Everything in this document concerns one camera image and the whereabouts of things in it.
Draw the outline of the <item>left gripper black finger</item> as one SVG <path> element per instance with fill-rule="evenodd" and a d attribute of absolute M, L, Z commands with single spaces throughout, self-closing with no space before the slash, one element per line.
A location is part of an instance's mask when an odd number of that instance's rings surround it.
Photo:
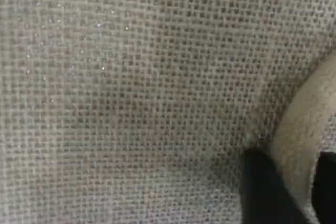
<path fill-rule="evenodd" d="M 257 148 L 242 153 L 242 223 L 309 223 L 273 160 Z"/>
<path fill-rule="evenodd" d="M 321 152 L 314 175 L 312 205 L 320 223 L 335 223 L 335 152 Z"/>

